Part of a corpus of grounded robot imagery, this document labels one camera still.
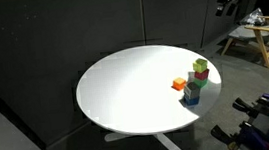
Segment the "yellow-green block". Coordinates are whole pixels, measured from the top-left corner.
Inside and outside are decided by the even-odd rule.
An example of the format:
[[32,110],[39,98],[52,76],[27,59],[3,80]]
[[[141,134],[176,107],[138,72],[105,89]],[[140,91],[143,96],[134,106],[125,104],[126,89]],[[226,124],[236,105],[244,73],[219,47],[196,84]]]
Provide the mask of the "yellow-green block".
[[207,69],[208,61],[206,59],[200,59],[198,58],[193,63],[193,71],[198,73],[203,73]]

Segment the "orange block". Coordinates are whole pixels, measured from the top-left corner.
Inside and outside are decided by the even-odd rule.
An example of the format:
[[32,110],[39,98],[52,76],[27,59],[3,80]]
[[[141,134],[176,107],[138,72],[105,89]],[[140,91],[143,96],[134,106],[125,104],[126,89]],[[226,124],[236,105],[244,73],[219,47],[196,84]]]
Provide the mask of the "orange block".
[[179,91],[182,90],[186,85],[186,80],[184,80],[181,77],[178,77],[177,79],[174,79],[172,83],[173,83],[172,88]]

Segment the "purple spring clamp lower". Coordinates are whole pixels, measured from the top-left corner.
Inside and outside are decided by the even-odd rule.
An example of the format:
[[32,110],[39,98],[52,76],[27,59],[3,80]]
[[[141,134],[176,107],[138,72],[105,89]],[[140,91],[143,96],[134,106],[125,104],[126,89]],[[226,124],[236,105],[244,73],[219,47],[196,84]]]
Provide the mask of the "purple spring clamp lower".
[[211,135],[224,143],[228,150],[238,150],[241,144],[251,150],[269,150],[269,137],[259,128],[248,122],[240,123],[239,127],[241,129],[238,134],[228,135],[219,125],[215,125],[211,130]]

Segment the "purple spring clamp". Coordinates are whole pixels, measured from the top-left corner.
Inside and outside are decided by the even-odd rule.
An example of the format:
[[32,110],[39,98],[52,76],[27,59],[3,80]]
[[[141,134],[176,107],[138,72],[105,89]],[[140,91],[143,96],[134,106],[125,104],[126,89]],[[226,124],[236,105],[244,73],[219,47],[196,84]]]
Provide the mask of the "purple spring clamp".
[[240,123],[239,127],[241,129],[238,134],[228,135],[219,125],[215,125],[211,130],[211,135],[224,143],[228,150],[238,150],[241,144],[251,150],[269,150],[269,137],[259,128],[248,122]]
[[232,104],[232,107],[254,119],[258,116],[258,114],[269,116],[269,93],[264,93],[259,96],[253,106],[250,106],[238,97]]

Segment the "crumpled plastic bag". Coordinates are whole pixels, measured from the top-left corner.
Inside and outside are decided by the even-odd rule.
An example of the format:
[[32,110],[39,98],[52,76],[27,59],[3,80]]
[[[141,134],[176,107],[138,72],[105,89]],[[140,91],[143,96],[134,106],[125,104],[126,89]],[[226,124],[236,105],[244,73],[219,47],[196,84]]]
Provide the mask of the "crumpled plastic bag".
[[243,17],[243,19],[240,21],[240,24],[261,26],[266,24],[266,20],[263,18],[263,12],[261,9],[257,8],[250,14]]

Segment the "blue block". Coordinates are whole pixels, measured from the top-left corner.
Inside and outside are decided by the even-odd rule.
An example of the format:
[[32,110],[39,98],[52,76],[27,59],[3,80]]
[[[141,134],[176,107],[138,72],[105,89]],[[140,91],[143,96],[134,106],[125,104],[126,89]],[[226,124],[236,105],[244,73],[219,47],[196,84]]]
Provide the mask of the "blue block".
[[184,96],[183,99],[184,99],[187,106],[198,105],[198,103],[199,103],[199,97],[198,98],[190,98],[190,97]]

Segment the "grey block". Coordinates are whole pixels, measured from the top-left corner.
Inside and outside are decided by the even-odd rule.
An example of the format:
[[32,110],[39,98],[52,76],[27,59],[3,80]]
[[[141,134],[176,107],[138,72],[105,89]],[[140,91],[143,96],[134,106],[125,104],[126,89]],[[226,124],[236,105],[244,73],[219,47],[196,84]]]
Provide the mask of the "grey block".
[[200,87],[195,82],[188,82],[183,89],[183,92],[187,98],[198,98],[200,95]]

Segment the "round white table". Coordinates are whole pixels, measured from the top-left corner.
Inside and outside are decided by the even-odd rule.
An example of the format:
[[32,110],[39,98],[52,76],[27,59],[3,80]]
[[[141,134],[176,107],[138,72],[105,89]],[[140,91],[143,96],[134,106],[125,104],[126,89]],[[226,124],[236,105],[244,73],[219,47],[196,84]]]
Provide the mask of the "round white table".
[[110,132],[110,142],[133,135],[155,136],[168,150],[181,150],[166,137],[189,126],[216,103],[222,80],[209,64],[208,82],[197,106],[185,108],[183,92],[173,80],[194,76],[193,62],[200,57],[188,49],[163,45],[128,48],[100,59],[80,78],[76,97],[81,111]]

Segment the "purple spring clamp upper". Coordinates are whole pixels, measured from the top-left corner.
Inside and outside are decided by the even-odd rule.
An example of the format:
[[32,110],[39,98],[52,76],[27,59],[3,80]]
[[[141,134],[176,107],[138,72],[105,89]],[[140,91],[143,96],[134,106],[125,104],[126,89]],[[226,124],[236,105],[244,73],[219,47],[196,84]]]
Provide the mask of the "purple spring clamp upper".
[[232,107],[254,119],[258,116],[258,114],[269,116],[269,93],[264,93],[259,96],[253,106],[250,106],[238,97],[232,104]]

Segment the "green block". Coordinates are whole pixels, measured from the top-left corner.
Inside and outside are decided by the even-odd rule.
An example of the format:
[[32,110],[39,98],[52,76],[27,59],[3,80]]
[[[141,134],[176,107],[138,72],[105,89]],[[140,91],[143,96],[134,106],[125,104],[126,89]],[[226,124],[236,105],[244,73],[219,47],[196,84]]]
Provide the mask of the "green block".
[[204,80],[200,80],[199,78],[197,78],[197,79],[194,79],[193,82],[194,82],[197,86],[199,86],[199,88],[202,88],[202,87],[206,86],[206,84],[207,84],[208,81],[207,81],[207,78],[204,79]]

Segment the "magenta block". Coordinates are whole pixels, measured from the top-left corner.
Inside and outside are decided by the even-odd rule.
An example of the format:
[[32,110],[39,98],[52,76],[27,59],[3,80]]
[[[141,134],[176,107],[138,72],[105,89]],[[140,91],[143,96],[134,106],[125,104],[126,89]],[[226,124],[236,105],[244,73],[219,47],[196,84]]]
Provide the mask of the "magenta block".
[[194,78],[195,79],[199,79],[199,80],[205,80],[207,79],[209,75],[209,69],[207,68],[206,70],[204,70],[203,72],[195,72]]

